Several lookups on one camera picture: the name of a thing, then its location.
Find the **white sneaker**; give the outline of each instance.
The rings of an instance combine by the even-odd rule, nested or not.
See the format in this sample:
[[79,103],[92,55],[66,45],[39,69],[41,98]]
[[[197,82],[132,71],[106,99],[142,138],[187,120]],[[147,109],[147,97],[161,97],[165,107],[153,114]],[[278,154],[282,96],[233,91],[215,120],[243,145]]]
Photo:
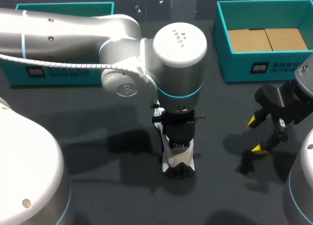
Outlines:
[[[164,111],[163,108],[155,109],[154,116],[160,116]],[[193,160],[194,140],[189,142],[189,146],[182,144],[174,144],[170,147],[170,140],[163,133],[163,124],[154,123],[155,127],[160,130],[163,142],[162,171],[170,178],[184,178],[191,176],[195,172],[195,164]]]

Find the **cardboard box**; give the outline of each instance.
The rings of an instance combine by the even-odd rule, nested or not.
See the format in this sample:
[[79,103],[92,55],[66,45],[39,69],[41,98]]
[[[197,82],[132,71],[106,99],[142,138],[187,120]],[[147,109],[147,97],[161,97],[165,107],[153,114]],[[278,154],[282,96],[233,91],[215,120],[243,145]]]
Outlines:
[[[16,10],[92,17],[113,14],[114,2],[18,4]],[[38,68],[8,61],[0,61],[0,67],[12,86],[101,85],[101,72],[95,69]],[[33,76],[32,71],[39,71],[40,74]]]
[[313,53],[313,1],[219,1],[213,36],[225,82],[294,79]]

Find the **brown cardboard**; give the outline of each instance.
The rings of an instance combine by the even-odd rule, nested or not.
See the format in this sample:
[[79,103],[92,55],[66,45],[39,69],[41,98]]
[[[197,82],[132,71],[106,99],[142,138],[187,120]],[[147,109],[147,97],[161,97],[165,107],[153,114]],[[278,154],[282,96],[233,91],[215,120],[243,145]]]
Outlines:
[[307,46],[297,28],[265,29],[273,50],[307,50]]
[[264,29],[228,30],[234,52],[272,51]]

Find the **printed logo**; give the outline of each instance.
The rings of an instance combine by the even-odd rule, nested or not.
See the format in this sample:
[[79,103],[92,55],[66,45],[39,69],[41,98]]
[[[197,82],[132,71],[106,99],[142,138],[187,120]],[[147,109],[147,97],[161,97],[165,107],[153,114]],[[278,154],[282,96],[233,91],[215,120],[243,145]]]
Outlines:
[[138,91],[134,84],[123,84],[116,89],[116,94],[122,97],[130,97],[137,93]]
[[32,78],[45,77],[45,72],[42,66],[26,66],[28,75]]
[[250,74],[266,73],[269,62],[255,62],[252,64]]

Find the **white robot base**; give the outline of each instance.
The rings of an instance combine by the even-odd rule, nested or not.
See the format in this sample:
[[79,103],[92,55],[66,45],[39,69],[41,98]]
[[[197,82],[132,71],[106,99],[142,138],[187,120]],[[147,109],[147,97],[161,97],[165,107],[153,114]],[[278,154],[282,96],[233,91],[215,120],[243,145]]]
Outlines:
[[0,224],[71,225],[71,187],[60,146],[0,99]]

